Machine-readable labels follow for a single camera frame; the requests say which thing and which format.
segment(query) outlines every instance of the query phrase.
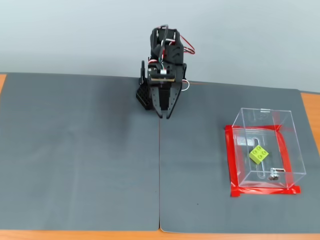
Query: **black robot bracket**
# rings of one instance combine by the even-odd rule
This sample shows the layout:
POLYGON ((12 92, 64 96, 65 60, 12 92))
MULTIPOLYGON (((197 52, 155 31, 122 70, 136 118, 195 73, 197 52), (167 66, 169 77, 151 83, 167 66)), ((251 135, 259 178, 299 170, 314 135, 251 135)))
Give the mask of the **black robot bracket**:
POLYGON ((166 111, 169 119, 175 108, 186 76, 184 46, 176 29, 163 25, 153 29, 150 36, 151 57, 141 63, 136 98, 146 110, 155 110, 160 118, 166 111))

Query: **yellow-green cube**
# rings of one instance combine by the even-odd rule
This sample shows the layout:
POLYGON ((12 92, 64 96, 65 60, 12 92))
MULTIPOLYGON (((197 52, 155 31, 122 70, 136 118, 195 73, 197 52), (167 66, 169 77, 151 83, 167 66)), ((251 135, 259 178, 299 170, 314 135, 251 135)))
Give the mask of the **yellow-green cube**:
POLYGON ((256 146, 249 154, 249 157, 256 163, 260 164, 269 153, 262 148, 262 146, 256 146))

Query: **acrylic box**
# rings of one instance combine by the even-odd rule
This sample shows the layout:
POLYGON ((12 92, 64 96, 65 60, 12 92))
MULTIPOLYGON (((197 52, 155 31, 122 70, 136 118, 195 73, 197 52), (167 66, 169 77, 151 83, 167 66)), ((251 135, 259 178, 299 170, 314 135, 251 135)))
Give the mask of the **acrylic box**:
POLYGON ((291 111, 241 108, 232 133, 239 187, 289 189, 306 175, 291 111), (256 164, 258 145, 268 155, 256 164))

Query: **gray mat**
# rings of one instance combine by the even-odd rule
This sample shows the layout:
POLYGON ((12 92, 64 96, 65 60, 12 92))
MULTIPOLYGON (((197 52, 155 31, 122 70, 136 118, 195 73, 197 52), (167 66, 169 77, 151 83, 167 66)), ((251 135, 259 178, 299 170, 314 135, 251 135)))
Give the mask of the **gray mat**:
POLYGON ((0 229, 155 231, 159 120, 136 78, 10 73, 0 229))
POLYGON ((191 85, 160 121, 160 226, 181 233, 320 233, 320 159, 300 92, 191 85), (225 125, 241 107, 291 110, 306 176, 299 195, 230 197, 225 125))

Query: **orange table edge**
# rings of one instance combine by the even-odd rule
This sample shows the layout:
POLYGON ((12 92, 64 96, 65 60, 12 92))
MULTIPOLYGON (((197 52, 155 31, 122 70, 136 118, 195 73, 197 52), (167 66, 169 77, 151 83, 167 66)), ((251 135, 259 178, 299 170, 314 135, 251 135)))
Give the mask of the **orange table edge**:
MULTIPOLYGON (((0 93, 6 79, 0 74, 0 93)), ((320 151, 320 95, 302 93, 314 140, 320 151)), ((319 240, 320 234, 167 233, 157 231, 0 230, 0 240, 319 240)))

